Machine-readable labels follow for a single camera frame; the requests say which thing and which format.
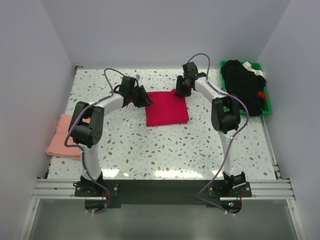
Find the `folded peach t shirt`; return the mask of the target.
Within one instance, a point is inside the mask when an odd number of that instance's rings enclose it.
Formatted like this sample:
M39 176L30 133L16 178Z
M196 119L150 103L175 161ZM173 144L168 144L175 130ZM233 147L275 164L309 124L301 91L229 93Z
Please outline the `folded peach t shirt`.
M53 157L69 157L80 160L80 150L77 147L66 147L65 139L72 120L71 115L61 114L55 127L55 134L46 149L46 154Z

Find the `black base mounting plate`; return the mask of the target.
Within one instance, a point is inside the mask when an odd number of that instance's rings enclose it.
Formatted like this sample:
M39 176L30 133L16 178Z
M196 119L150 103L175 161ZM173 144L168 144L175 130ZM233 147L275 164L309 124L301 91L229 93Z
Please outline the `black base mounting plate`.
M224 180L209 186L206 180L111 180L99 185L82 179L73 183L74 195L84 198L86 210L121 208L123 205L205 205L240 210L242 199L252 197L249 182L237 188Z

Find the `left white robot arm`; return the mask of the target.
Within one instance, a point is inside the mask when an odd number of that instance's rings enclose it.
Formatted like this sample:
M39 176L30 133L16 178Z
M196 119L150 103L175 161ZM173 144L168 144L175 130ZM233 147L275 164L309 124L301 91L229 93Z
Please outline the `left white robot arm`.
M115 110L132 103L137 108L153 104L143 85L131 76L123 76L121 84L110 95L92 102L77 102L64 145L78 148L82 163L80 181L74 186L78 191L99 196L108 189L103 184L103 173L98 158L98 143L103 136L104 118Z

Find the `magenta red t shirt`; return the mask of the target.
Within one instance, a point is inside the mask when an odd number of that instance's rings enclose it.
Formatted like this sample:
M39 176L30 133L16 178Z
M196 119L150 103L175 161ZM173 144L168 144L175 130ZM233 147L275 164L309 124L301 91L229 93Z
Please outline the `magenta red t shirt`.
M153 104L145 107L146 126L186 124L189 121L186 98L171 91L151 91L147 93Z

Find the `black t shirt in bin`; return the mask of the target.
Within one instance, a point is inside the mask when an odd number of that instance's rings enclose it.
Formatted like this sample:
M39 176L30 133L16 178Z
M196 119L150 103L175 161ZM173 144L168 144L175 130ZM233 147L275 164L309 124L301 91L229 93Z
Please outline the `black t shirt in bin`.
M225 91L241 100L251 117L262 115L265 100L258 93L266 86L265 78L247 70L238 60L228 60L220 71Z

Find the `white garment in bin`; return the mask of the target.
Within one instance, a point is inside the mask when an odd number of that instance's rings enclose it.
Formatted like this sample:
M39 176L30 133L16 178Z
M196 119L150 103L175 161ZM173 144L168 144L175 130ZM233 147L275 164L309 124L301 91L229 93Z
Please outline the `white garment in bin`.
M252 65L251 65L249 62L247 62L247 61L244 62L244 63L242 64L242 66L243 66L246 70L248 70L248 71L250 71L250 72L253 72L256 76L264 77L263 72L262 72L261 70L253 69L253 68L252 68Z

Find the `red garment in bin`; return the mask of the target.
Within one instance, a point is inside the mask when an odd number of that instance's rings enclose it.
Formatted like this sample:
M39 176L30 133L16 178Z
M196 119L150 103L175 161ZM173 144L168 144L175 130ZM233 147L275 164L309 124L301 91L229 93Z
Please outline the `red garment in bin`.
M267 99L266 94L263 93L263 92L261 92L261 91L259 91L259 92L257 93L257 96L258 96L259 98L263 99L264 101Z

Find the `aluminium rail frame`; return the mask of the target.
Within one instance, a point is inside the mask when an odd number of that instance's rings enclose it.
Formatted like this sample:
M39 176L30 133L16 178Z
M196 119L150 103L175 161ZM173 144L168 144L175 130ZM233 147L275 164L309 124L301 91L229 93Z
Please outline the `aluminium rail frame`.
M295 194L291 181L289 179L282 178L279 165L276 161L272 161L272 174L274 174L274 179L249 179L246 183L250 184L252 197L246 197L241 200L242 206L244 201L286 201L289 216L291 218L294 232L299 240L305 240L306 234L302 227L298 213L295 211ZM103 179L103 180L130 180L130 179ZM196 179L169 179L167 177L160 177L159 179L141 179L141 180L204 180L200 178ZM83 197L75 196L74 183L80 180L76 179L48 179L38 178L35 183L35 187L32 193L32 203L38 205L41 199L53 200L53 199L83 199ZM235 215L240 212L240 210L226 210L223 207L215 207L223 211L226 215Z

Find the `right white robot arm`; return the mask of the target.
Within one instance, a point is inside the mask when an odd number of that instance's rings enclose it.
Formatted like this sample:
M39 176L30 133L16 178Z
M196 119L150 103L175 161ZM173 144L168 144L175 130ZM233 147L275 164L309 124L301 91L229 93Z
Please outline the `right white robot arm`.
M246 184L246 176L240 163L239 146L236 135L241 130L239 99L219 89L208 80L208 75L199 72L194 62L182 66L183 75L176 79L175 95L189 97L192 90L202 94L211 102L211 124L217 131L223 151L223 162L214 175L223 175L222 188L227 196L235 196Z

